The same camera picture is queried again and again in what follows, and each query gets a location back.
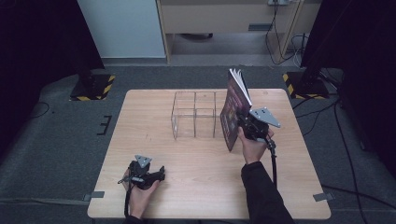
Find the yellow and black hazard tape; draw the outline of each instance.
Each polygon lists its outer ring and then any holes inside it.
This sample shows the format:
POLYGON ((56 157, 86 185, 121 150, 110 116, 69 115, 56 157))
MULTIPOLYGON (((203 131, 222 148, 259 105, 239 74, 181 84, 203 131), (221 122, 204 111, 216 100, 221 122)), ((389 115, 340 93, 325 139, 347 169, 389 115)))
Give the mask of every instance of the yellow and black hazard tape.
POLYGON ((96 96, 80 95, 80 96, 70 97, 70 100, 71 101, 104 100, 104 99, 106 99, 108 92, 111 89, 111 85, 113 84, 114 78, 116 78, 116 76, 110 76, 108 78, 108 82, 107 82, 106 86, 104 87, 103 93, 101 95, 96 95, 96 96))
POLYGON ((294 91, 293 86, 291 85, 288 74, 283 74, 283 80, 286 83, 286 87, 288 88, 289 95, 290 95, 291 99, 308 99, 308 98, 326 99, 325 96, 320 95, 320 94, 297 94, 294 91))

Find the person's left hand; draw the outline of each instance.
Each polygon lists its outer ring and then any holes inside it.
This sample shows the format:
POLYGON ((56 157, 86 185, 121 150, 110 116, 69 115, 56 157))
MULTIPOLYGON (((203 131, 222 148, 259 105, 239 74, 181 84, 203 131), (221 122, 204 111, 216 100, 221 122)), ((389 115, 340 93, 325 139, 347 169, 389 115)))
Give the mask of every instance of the person's left hand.
POLYGON ((160 186, 160 181, 156 180, 149 189, 140 189, 134 186, 129 198, 129 211, 130 216, 142 218, 143 213, 149 205, 149 199, 154 191, 160 186))

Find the dark book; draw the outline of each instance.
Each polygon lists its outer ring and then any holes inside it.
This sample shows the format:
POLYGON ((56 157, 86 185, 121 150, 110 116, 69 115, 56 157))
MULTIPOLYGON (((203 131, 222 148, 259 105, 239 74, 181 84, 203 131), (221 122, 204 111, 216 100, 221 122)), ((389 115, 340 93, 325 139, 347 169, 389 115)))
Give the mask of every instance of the dark book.
POLYGON ((228 74, 228 88, 224 107, 220 113, 221 128, 228 150, 233 150, 238 137, 238 117, 241 114, 246 117, 251 108, 248 89, 242 77, 241 70, 237 72, 230 69, 228 74))

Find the gray carpet floor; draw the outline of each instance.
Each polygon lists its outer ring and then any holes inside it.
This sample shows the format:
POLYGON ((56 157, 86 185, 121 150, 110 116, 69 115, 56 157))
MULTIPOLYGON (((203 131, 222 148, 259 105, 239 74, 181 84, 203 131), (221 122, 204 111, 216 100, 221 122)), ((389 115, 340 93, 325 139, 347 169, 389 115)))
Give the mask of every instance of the gray carpet floor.
MULTIPOLYGON (((117 122, 125 93, 131 89, 210 89, 225 88, 228 66, 123 66, 108 67, 115 75, 105 100, 74 102, 69 94, 78 77, 49 84, 0 167, 0 198, 39 198, 81 201, 94 190, 106 150, 117 122), (106 135, 105 116, 112 116, 106 135)), ((236 66, 241 68, 249 88, 286 89, 282 75, 297 71, 287 66, 236 66)), ((296 116, 320 110, 337 100, 309 100, 299 105, 296 116)), ((290 99, 291 105, 302 100, 290 99)), ((346 139, 359 192, 396 206, 396 181, 374 152, 361 150, 346 112, 337 105, 336 115, 346 139)), ((304 140, 321 184, 354 190, 351 165, 336 123, 334 106, 318 116, 298 118, 304 140)), ((357 197, 353 193, 324 188, 335 200, 329 201, 328 220, 296 220, 297 223, 363 223, 357 197)), ((396 223, 394 209, 367 197, 361 207, 368 223, 396 223)), ((92 223, 88 205, 47 203, 0 203, 0 223, 92 223)), ((98 219, 96 223, 121 223, 98 219)), ((195 223, 194 220, 156 220, 160 223, 195 223)), ((224 223, 206 220, 203 223, 224 223)))

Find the black stand base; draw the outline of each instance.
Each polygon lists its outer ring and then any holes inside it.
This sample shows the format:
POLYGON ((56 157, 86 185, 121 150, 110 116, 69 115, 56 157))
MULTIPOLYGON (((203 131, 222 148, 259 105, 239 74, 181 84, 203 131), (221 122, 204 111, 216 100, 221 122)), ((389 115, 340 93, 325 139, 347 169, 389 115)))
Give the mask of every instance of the black stand base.
POLYGON ((316 79, 309 86, 303 85, 303 74, 303 72, 288 72, 283 75, 291 98, 329 98, 329 92, 321 80, 316 79))
POLYGON ((75 88, 70 94, 72 101, 103 100, 107 97, 108 91, 113 84, 115 76, 111 75, 92 75, 94 83, 91 88, 86 88, 81 80, 78 80, 75 88))

